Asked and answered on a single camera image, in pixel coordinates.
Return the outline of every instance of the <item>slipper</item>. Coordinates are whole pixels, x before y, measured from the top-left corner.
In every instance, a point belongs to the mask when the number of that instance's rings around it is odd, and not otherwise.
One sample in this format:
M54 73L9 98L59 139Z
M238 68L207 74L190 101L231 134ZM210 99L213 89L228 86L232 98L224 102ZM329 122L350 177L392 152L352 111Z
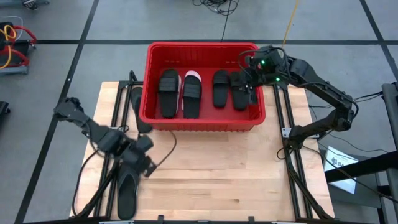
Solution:
M224 108L228 97L228 72L218 70L213 76L213 105L217 108Z
M230 79L234 109L245 110L248 107L249 103L248 94L244 90L244 86L246 84L246 76L243 74L239 74L239 72L232 72Z
M184 118L199 118L201 100L201 78L195 71L188 71L184 78L182 109Z
M164 118L173 118L177 113L181 77L174 69L166 70L159 82L160 112Z
M139 176L128 165L121 164L118 172L118 217L130 220L137 212Z
M133 88L130 92L130 102L131 102L132 110L134 111L134 114L136 115L136 124L137 124L138 132L141 134L146 134L146 133L149 133L152 131L152 126L142 122L142 120L139 117L139 106L141 103L141 95L142 95L141 87Z

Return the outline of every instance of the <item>red plastic bin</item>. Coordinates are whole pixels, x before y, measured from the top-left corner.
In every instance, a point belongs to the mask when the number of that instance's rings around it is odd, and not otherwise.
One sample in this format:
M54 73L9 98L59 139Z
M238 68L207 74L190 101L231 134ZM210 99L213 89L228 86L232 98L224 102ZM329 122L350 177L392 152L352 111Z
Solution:
M266 118L262 88L256 88L258 105L249 105L244 111L233 108L231 90L225 108L213 106L213 75L219 69L240 71L237 59L245 50L256 50L252 43L196 43L154 42L148 48L144 86L139 116L158 130L177 131L249 131ZM183 78L187 71L198 72L202 80L202 96L198 119L184 119L181 109L182 91L178 112L174 119L160 114L158 98L159 80L164 70L174 68Z

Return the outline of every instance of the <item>wooden work surface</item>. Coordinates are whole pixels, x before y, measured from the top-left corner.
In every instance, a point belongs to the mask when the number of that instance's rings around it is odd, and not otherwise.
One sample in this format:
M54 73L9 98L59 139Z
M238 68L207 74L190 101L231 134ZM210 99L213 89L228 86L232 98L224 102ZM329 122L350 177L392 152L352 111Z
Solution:
M110 125L118 82L102 83L94 120ZM118 122L121 120L124 95ZM280 92L285 112L283 93ZM295 124L311 123L304 89L290 86L289 96ZM174 132L177 147L171 156L151 175L141 179L135 220L294 220L285 162L276 158L282 147L277 110L272 87L264 87L266 120L246 133ZM137 136L133 110L129 110L128 136ZM173 147L168 131L149 134L154 142L149 155L159 162ZM318 149L315 140L305 145ZM93 152L88 144L85 159ZM301 150L309 191L331 216L333 207L319 155ZM93 157L81 176L76 210L81 211L95 193L100 181L103 159ZM305 217L302 194L297 188L301 216ZM112 219L118 219L117 195ZM108 191L103 196L101 214L105 214Z

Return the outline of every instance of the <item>yellow cable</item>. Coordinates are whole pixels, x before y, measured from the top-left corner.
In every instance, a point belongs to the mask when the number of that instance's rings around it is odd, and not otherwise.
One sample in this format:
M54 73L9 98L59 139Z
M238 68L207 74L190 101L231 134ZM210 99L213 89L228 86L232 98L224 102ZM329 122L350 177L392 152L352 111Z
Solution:
M12 33L14 33L14 35L8 35L7 28L10 28L12 30ZM8 41L8 38L13 39L13 38L17 37L17 32L10 25L5 25L4 31L0 29L0 32L2 32L4 34L4 36L6 37L6 41ZM7 59L7 62L2 67L0 67L0 69L6 68L11 62L11 58L12 58L11 46L8 45L7 47L8 47L8 59Z
M292 25L293 17L294 17L294 14L296 13L297 6L299 6L299 1L300 1L300 0L296 0L296 4L294 5L293 13L292 13L292 15L290 16L290 21L289 21L289 24L287 25L286 32L285 32L285 36L284 36L284 41L283 41L283 43L282 43L282 48L285 47L285 42L286 42L287 34L289 33L290 26Z

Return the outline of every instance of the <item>white cable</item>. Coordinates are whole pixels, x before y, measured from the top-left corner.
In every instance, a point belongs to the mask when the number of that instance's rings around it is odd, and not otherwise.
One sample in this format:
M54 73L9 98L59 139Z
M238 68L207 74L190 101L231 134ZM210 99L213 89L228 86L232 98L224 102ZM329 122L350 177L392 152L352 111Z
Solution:
M19 17L19 16L3 16L3 18L18 18L19 20L21 20L21 26L22 27L24 26L24 20L21 17ZM19 35L18 35L16 40L20 39L20 37L22 36L23 32L24 32L24 30L21 30L21 32L19 33Z

